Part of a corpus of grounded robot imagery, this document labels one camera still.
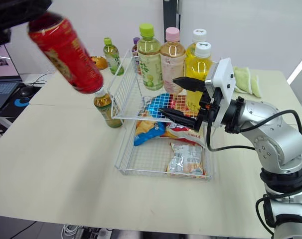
laptop screen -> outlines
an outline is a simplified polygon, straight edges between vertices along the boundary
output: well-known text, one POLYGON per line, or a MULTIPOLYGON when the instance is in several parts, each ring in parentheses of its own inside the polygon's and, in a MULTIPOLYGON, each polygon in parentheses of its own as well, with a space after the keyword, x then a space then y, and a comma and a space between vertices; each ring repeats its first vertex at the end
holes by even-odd
POLYGON ((9 77, 13 78, 19 74, 5 48, 4 45, 0 46, 0 78, 9 77))

white wire basket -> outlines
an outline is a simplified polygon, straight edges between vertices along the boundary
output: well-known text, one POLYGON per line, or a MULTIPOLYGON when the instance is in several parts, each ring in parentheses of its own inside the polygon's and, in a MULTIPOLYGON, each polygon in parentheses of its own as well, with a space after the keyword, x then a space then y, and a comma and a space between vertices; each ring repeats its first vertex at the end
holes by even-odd
POLYGON ((209 181, 214 172, 213 160, 209 151, 204 147, 202 167, 205 175, 167 172, 167 166, 173 158, 170 143, 185 144, 169 138, 152 138, 139 146, 134 146, 136 124, 127 130, 122 142, 115 167, 124 175, 183 177, 209 181))
POLYGON ((137 74, 135 60, 130 51, 127 51, 122 62, 127 64, 123 76, 115 77, 111 82, 111 85, 118 85, 112 99, 112 118, 171 122, 157 107, 152 107, 160 102, 162 108, 172 108, 175 105, 185 115, 196 116, 196 113, 189 111, 185 106, 185 90, 178 96, 167 93, 164 87, 157 91, 148 90, 143 84, 142 77, 137 74))

brown tea bottle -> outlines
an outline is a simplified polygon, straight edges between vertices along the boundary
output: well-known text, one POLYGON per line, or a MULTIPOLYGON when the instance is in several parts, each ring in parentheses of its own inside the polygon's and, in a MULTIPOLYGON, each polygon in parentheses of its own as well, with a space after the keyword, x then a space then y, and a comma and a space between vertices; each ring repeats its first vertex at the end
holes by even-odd
POLYGON ((95 93, 93 104, 95 105, 95 107, 97 107, 102 116, 105 118, 108 126, 112 128, 118 128, 122 125, 120 119, 111 118, 111 98, 110 95, 104 89, 104 87, 102 87, 95 93))

computer mouse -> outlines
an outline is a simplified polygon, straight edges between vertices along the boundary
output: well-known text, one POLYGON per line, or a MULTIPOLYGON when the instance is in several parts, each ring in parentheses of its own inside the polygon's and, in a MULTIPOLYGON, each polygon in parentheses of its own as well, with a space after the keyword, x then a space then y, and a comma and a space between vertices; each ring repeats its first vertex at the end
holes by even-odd
POLYGON ((24 86, 19 90, 20 97, 28 98, 35 94, 35 86, 24 86))

white wall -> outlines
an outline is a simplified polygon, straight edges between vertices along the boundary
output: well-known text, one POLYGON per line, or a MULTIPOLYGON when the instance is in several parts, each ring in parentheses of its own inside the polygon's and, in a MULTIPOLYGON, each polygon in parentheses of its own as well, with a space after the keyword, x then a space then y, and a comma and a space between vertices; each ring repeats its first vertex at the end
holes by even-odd
MULTIPOLYGON (((89 54, 103 55, 103 38, 111 37, 120 54, 140 36, 139 24, 154 25, 155 36, 164 41, 162 0, 53 0, 49 8, 69 18, 89 54)), ((48 73, 53 65, 29 39, 27 24, 13 27, 7 49, 19 73, 48 73)))
POLYGON ((181 43, 204 28, 215 60, 288 78, 302 59, 302 0, 182 0, 181 11, 181 43))

